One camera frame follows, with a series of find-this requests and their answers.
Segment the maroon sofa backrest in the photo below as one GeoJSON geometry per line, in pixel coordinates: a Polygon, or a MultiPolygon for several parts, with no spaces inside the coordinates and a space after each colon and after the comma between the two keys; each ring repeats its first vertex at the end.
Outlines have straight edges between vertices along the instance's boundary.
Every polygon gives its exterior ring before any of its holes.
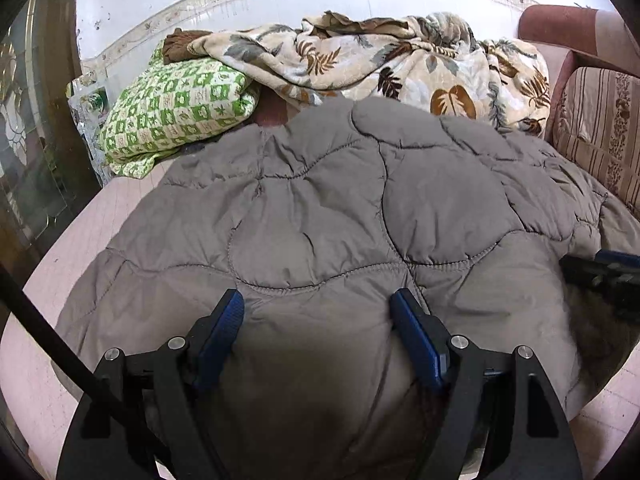
{"type": "Polygon", "coordinates": [[[639,76],[639,44],[616,12],[536,4],[521,15],[518,38],[590,55],[639,76]]]}

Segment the brown wooden glass door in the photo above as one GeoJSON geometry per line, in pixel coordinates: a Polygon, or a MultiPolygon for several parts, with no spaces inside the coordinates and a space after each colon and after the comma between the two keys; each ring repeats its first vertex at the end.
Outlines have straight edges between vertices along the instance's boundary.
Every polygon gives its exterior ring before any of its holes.
{"type": "Polygon", "coordinates": [[[27,0],[1,37],[1,262],[19,281],[99,191],[67,104],[76,0],[27,0]]]}

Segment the pink bed sheet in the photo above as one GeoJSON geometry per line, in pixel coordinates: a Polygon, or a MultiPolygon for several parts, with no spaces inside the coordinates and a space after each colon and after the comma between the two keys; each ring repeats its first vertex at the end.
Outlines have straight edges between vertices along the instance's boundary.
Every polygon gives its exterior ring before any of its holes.
{"type": "MultiPolygon", "coordinates": [[[[170,166],[162,162],[142,180],[116,178],[81,211],[32,272],[24,292],[55,324],[73,284],[118,232],[170,166]]],[[[50,360],[11,316],[1,338],[1,392],[27,457],[43,478],[55,477],[76,400],[58,382],[50,360]]],[[[570,423],[587,479],[612,458],[639,415],[639,351],[570,423]]]]}

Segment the grey quilted puffer jacket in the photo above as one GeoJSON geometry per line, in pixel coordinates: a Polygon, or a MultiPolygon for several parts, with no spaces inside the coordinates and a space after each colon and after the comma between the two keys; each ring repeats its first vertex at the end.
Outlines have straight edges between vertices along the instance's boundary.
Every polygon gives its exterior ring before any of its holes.
{"type": "Polygon", "coordinates": [[[541,360],[568,417],[639,332],[560,259],[639,223],[548,143],[382,98],[330,99],[179,157],[77,281],[56,329],[88,367],[158,348],[230,289],[245,318],[204,420],[235,479],[402,479],[435,426],[390,324],[412,291],[478,346],[541,360]]]}

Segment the green white patterned pillow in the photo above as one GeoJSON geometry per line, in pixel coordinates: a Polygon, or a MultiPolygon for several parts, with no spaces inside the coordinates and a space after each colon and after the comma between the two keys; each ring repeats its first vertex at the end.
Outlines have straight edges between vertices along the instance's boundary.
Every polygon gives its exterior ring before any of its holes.
{"type": "Polygon", "coordinates": [[[142,179],[186,144],[219,136],[256,110],[257,82],[213,58],[166,64],[162,47],[114,102],[95,73],[66,87],[100,185],[114,177],[142,179]]]}

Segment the striped floral sofa cushion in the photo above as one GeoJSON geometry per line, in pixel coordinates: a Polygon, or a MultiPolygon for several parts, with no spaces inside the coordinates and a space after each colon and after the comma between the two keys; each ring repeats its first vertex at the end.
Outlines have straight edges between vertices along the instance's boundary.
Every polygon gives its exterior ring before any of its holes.
{"type": "Polygon", "coordinates": [[[639,79],[581,67],[564,87],[552,144],[639,214],[639,79]]]}

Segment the leaf pattern beige blanket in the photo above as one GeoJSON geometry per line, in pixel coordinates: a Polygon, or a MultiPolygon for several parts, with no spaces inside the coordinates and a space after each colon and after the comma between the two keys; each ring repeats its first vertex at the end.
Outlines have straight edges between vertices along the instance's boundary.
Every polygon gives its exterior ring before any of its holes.
{"type": "Polygon", "coordinates": [[[448,12],[353,21],[326,11],[299,27],[176,29],[163,60],[213,58],[300,110],[330,96],[384,96],[433,115],[541,136],[551,110],[547,63],[517,39],[478,40],[448,12]]]}

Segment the brown red bolster pillow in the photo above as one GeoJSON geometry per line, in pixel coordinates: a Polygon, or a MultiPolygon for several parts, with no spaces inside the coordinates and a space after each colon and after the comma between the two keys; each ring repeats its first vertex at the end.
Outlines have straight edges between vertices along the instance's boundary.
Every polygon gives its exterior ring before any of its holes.
{"type": "Polygon", "coordinates": [[[285,125],[299,112],[300,107],[285,101],[272,89],[261,86],[258,104],[250,116],[250,122],[261,127],[279,127],[285,125]]]}

